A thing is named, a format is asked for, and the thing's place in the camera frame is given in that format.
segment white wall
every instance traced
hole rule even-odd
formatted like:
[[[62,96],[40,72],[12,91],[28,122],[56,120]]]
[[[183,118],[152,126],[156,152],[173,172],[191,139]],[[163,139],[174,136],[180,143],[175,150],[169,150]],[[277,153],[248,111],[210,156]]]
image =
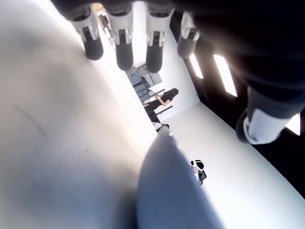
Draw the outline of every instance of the white wall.
[[[136,2],[133,6],[133,13],[133,65],[138,67],[141,64],[144,64],[146,59],[146,11],[144,3]],[[158,116],[160,121],[199,102],[195,87],[186,69],[184,61],[177,54],[177,42],[170,30],[168,31],[163,48],[163,64],[159,74],[162,78],[162,83],[152,87],[153,91],[156,92],[162,89],[170,90],[172,88],[177,88],[179,90],[179,94],[168,105],[172,105],[173,108]],[[156,111],[158,112],[164,108],[165,107],[163,106],[159,107]]]
[[[203,161],[202,188],[225,228],[305,228],[302,196],[206,106],[198,103],[164,122],[186,158]]]

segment black hair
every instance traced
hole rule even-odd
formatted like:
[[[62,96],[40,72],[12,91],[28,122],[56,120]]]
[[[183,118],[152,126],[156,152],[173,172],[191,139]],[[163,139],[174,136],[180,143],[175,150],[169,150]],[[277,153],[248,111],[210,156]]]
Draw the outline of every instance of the black hair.
[[[177,88],[173,88],[167,92],[163,93],[163,96],[165,96],[166,100],[173,100],[173,98],[179,93],[179,90]]]

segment fluorescent light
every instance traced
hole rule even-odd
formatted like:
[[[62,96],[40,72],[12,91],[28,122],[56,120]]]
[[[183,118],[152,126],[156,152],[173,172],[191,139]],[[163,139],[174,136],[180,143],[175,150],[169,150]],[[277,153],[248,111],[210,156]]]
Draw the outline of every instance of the fluorescent light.
[[[203,79],[203,75],[202,75],[202,73],[201,73],[199,64],[198,64],[198,62],[197,62],[197,60],[196,60],[196,57],[195,57],[195,54],[194,54],[194,53],[191,54],[190,60],[191,60],[191,62],[192,62],[192,66],[193,66],[193,68],[194,68],[194,71],[195,71],[196,75],[197,75],[198,77],[200,77],[200,78]]]
[[[230,73],[230,69],[224,57],[219,55],[214,55],[214,59],[216,61],[221,79],[223,80],[225,90],[231,95],[237,97],[237,93]]]
[[[286,124],[286,127],[294,132],[296,135],[300,136],[301,134],[301,119],[300,114],[293,116],[290,121]]]

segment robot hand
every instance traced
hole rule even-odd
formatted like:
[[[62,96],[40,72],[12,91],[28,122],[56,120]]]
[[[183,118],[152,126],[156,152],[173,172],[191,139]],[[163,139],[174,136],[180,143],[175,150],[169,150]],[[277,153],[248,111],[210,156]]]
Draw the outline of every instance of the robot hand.
[[[103,49],[92,1],[52,2],[81,35],[87,57],[92,60],[101,58]],[[116,44],[117,64],[120,69],[129,70],[133,64],[133,1],[99,2],[108,12]],[[231,1],[228,5],[227,1],[221,0],[147,0],[147,70],[152,73],[160,70],[171,16],[174,9],[184,12],[178,40],[179,55],[188,58],[194,52],[201,34],[202,38],[223,54],[233,57],[228,59],[229,62],[234,59],[242,62],[238,68],[249,84],[249,100],[248,108],[237,123],[237,136],[241,141],[250,144],[270,143],[278,138],[289,120],[305,106],[305,78],[300,76],[305,70],[305,64],[301,62],[302,56],[295,58],[291,54],[302,51],[298,45],[303,44],[305,39],[304,35],[297,33],[296,25],[300,22],[298,16],[302,15],[302,7],[296,6],[287,12],[285,6],[277,6],[274,10],[268,6],[263,8],[259,3],[248,9],[239,1]],[[289,19],[285,19],[283,23],[284,13],[289,15]],[[239,25],[245,24],[246,30],[239,28]]]

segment light panel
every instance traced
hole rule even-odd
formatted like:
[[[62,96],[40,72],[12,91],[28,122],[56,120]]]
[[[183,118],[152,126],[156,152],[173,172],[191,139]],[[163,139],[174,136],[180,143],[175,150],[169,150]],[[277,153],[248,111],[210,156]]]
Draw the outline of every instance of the light panel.
[[[216,61],[221,79],[223,80],[225,90],[231,95],[237,97],[237,92],[230,73],[230,69],[224,57],[214,54],[214,59]]]
[[[191,60],[191,63],[192,63],[192,66],[193,66],[193,68],[194,68],[194,71],[195,71],[196,75],[197,75],[198,77],[200,77],[200,78],[203,79],[203,75],[202,75],[202,73],[201,73],[199,64],[198,64],[198,62],[197,62],[197,59],[196,59],[194,53],[191,54],[190,60]]]
[[[301,134],[301,118],[300,114],[293,116],[290,121],[286,124],[286,127],[294,132],[296,135],[300,136]]]

